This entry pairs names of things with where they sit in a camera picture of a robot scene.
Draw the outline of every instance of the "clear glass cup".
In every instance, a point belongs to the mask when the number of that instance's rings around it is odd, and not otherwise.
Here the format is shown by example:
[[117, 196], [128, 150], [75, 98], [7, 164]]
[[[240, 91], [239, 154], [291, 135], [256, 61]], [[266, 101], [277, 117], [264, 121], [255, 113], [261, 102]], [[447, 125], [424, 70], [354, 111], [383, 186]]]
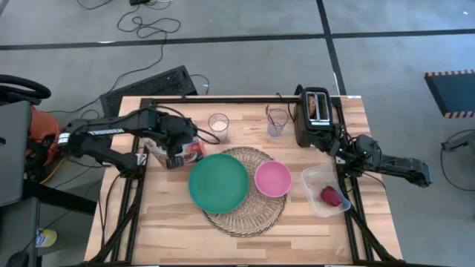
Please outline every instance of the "clear glass cup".
[[289, 115], [285, 110], [274, 108], [267, 114], [267, 135], [271, 138], [278, 138], [285, 124], [289, 121]]
[[229, 119], [222, 113], [216, 113], [209, 117], [208, 126], [211, 133], [214, 134], [220, 141], [228, 138]]

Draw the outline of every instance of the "clear plastic container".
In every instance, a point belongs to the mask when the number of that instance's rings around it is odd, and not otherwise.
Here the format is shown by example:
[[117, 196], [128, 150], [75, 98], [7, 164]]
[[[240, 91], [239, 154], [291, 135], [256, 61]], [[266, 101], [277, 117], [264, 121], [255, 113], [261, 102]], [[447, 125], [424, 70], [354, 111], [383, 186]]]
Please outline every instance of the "clear plastic container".
[[[335, 172], [334, 164], [320, 164], [316, 167], [302, 171], [300, 184], [302, 185], [310, 208], [318, 217], [326, 218], [340, 214], [351, 206], [351, 202], [343, 196], [340, 187], [338, 186], [338, 177]], [[322, 200], [320, 193], [327, 186], [331, 186], [337, 191], [341, 198], [340, 205], [333, 207]]]

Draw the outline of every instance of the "table leg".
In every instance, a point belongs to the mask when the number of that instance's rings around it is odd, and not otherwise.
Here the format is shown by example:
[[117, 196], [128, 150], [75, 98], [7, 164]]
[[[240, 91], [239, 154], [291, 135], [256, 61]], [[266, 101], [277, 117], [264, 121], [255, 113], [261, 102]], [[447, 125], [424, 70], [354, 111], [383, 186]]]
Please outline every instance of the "table leg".
[[23, 197], [36, 197], [40, 202], [94, 215], [96, 203], [94, 201], [78, 197], [46, 185], [26, 179], [23, 183]]

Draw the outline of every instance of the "red fruit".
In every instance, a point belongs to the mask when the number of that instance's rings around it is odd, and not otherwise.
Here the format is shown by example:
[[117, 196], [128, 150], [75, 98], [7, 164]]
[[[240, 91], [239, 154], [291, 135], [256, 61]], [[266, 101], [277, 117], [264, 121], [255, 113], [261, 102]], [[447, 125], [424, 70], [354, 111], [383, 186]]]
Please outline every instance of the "red fruit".
[[337, 207], [341, 204], [341, 198], [338, 192], [331, 186], [327, 186], [320, 193], [320, 197], [325, 201], [326, 204], [333, 207]]

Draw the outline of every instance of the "black metal frame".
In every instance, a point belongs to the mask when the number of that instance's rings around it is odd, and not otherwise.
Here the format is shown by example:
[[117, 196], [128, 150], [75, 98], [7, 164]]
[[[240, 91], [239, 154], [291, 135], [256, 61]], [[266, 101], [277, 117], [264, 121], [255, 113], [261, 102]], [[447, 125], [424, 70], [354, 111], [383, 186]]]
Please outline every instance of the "black metal frame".
[[[172, 99], [153, 99], [153, 98], [142, 98], [140, 102], [140, 107], [144, 108], [147, 106], [153, 106], [158, 103], [160, 104], [171, 104], [171, 103], [296, 103], [298, 101], [298, 96], [284, 96], [282, 98], [279, 98], [277, 96], [275, 97], [221, 97], [221, 98], [209, 98], [209, 97], [204, 97], [204, 98], [197, 98], [197, 97], [177, 97], [177, 98], [172, 98]], [[338, 112], [338, 121], [344, 125], [344, 115], [343, 115], [343, 110], [341, 107], [341, 101], [339, 97], [333, 97], [332, 98], [332, 103], [337, 109]], [[132, 145], [132, 151], [134, 153], [138, 152], [139, 149], [139, 140], [138, 138], [134, 138], [134, 143]], [[145, 154], [147, 154], [148, 157], [148, 150], [145, 149], [144, 151]], [[137, 182], [137, 188], [136, 188], [136, 194], [140, 195], [139, 199], [139, 205], [141, 203], [141, 196], [143, 193], [143, 185], [145, 182], [145, 173], [146, 173], [146, 168], [147, 165], [145, 164], [144, 166], [140, 167], [140, 171], [136, 178], [138, 179]], [[348, 198], [347, 195], [347, 190], [346, 190], [346, 185], [344, 183], [345, 181], [345, 175], [341, 172], [338, 171], [338, 179], [340, 182], [340, 185], [342, 187], [342, 190], [344, 192], [344, 195], [346, 198]], [[355, 177], [350, 177], [350, 181], [353, 185], [353, 196], [355, 199], [355, 205], [356, 205], [356, 210], [355, 209], [350, 209], [350, 211], [344, 213], [345, 217], [345, 223], [347, 226], [347, 232], [348, 232], [348, 237], [350, 241], [350, 250], [352, 254], [352, 259], [353, 259], [353, 264], [354, 265], [361, 265], [365, 264], [366, 266], [371, 266], [370, 263], [377, 263], [378, 266], [379, 264], [385, 264], [385, 263], [391, 263], [393, 264], [394, 262], [375, 262], [374, 257], [373, 257], [373, 250], [371, 248], [371, 245], [367, 238], [363, 236], [363, 241], [364, 241], [364, 249], [365, 249], [365, 254], [366, 254], [366, 260], [360, 260], [359, 255], [358, 255], [358, 246], [356, 244], [356, 236], [355, 236], [355, 231], [353, 227], [353, 221], [352, 221], [352, 214], [351, 212], [356, 212], [357, 215], [361, 218], [362, 222], [365, 223], [365, 216], [364, 216], [364, 210], [363, 210], [363, 203], [361, 199], [361, 192], [359, 190], [358, 186], [358, 181]], [[119, 222], [123, 220], [123, 217], [125, 216], [125, 211], [127, 211], [128, 208], [128, 200], [131, 195], [131, 189], [132, 189], [132, 181], [127, 180], [125, 182], [125, 187], [122, 195], [122, 202], [120, 206], [120, 214], [119, 214]], [[128, 242], [127, 242], [127, 247], [126, 247], [126, 255], [125, 255], [125, 261], [130, 262], [132, 261], [132, 255], [134, 252], [134, 241], [135, 241], [135, 235], [137, 233], [137, 224], [138, 224], [138, 213], [134, 215], [133, 219], [131, 220], [131, 227], [130, 231], [128, 233]], [[114, 262], [118, 261], [118, 251], [119, 251], [119, 246], [120, 246], [120, 240], [114, 245], [113, 247], [113, 252], [111, 256], [111, 265], [114, 264]], [[403, 262], [396, 262], [397, 266], [411, 266], [408, 265], [407, 263]]]

